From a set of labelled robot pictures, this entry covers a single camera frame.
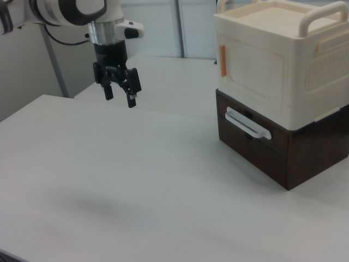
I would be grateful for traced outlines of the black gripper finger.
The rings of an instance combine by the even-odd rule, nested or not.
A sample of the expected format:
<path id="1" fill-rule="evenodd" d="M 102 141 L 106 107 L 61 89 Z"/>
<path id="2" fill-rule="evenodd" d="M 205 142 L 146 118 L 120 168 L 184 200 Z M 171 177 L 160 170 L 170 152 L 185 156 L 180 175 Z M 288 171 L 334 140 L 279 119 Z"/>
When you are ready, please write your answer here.
<path id="1" fill-rule="evenodd" d="M 137 69 L 126 69 L 117 83 L 126 94 L 128 107 L 135 107 L 137 93 L 142 90 Z"/>
<path id="2" fill-rule="evenodd" d="M 105 94 L 105 99 L 106 100 L 111 100 L 113 99 L 113 92 L 112 92 L 112 87 L 111 87 L 111 80 L 109 77 L 109 74 L 107 71 L 103 73 L 102 80 L 101 80 L 101 86 L 104 90 Z"/>

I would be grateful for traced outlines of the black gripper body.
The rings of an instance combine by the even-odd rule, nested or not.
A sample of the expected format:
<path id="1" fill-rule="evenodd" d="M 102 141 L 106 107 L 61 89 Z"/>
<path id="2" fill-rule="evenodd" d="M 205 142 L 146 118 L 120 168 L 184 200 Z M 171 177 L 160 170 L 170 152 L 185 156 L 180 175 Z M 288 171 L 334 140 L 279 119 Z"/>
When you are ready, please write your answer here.
<path id="1" fill-rule="evenodd" d="M 125 82 L 128 59 L 125 41 L 111 45 L 94 44 L 94 50 L 97 58 L 93 63 L 95 82 L 102 82 L 106 74 L 112 82 Z"/>

